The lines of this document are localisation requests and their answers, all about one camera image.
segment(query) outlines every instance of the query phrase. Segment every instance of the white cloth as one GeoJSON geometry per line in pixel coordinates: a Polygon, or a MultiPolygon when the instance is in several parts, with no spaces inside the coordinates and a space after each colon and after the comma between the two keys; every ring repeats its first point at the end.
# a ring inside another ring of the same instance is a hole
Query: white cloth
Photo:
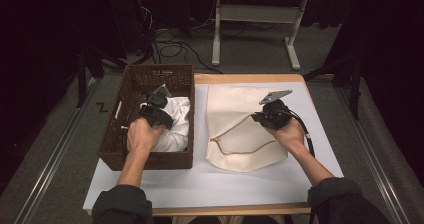
{"type": "Polygon", "coordinates": [[[167,99],[168,104],[163,110],[172,117],[174,123],[171,130],[165,129],[162,132],[152,152],[179,152],[184,151],[188,145],[190,100],[188,97],[167,97],[167,99]]]}
{"type": "Polygon", "coordinates": [[[206,159],[230,171],[249,172],[287,158],[287,151],[250,116],[262,111],[268,87],[209,85],[206,118],[209,143],[206,159]]]}

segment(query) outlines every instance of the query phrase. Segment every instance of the wicker basket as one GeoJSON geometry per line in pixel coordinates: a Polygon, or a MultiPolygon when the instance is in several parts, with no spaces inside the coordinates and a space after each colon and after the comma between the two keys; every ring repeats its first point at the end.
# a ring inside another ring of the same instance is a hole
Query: wicker basket
{"type": "MultiPolygon", "coordinates": [[[[174,97],[190,99],[188,147],[182,152],[152,152],[145,169],[190,169],[193,166],[194,140],[194,72],[193,65],[128,65],[125,68],[121,87],[110,113],[98,156],[114,171],[122,170],[121,126],[125,125],[131,106],[140,93],[152,93],[165,84],[174,97]]],[[[129,123],[139,118],[137,108],[146,102],[146,96],[139,98],[129,117],[129,123]]]]}

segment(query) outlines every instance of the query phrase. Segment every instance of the white paper sheet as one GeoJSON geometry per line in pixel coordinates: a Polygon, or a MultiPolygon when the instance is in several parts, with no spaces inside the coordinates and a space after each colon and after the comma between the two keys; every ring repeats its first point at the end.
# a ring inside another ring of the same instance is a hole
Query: white paper sheet
{"type": "MultiPolygon", "coordinates": [[[[343,176],[322,124],[302,82],[237,83],[229,85],[278,87],[293,93],[282,98],[296,112],[311,134],[316,158],[335,176],[343,176]]],[[[141,188],[153,208],[242,206],[306,202],[311,187],[297,161],[287,159],[249,173],[218,169],[206,159],[208,84],[195,86],[194,158],[189,170],[145,170],[141,188]]],[[[83,209],[91,210],[101,191],[115,186],[120,172],[99,159],[83,209]]]]}

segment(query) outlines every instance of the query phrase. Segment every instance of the sleeve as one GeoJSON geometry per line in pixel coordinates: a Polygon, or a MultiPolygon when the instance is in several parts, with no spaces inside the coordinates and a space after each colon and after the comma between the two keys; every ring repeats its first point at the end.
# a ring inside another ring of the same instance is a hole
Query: sleeve
{"type": "Polygon", "coordinates": [[[361,187],[347,178],[328,178],[312,187],[308,191],[308,203],[320,223],[390,223],[363,197],[361,187]]]}
{"type": "Polygon", "coordinates": [[[100,193],[92,211],[93,223],[153,223],[152,203],[143,190],[117,185],[100,193]]]}
{"type": "Polygon", "coordinates": [[[361,187],[347,178],[327,178],[308,191],[308,203],[314,208],[320,203],[342,195],[363,195],[361,187]]]}

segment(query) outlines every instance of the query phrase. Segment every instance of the cream cloth bag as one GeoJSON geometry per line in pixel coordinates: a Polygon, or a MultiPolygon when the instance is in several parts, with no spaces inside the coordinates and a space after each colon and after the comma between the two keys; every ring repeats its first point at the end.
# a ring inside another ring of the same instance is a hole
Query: cream cloth bag
{"type": "Polygon", "coordinates": [[[259,102],[269,87],[209,85],[206,119],[209,143],[206,159],[235,172],[250,172],[287,158],[287,151],[250,116],[262,111],[259,102]]]}

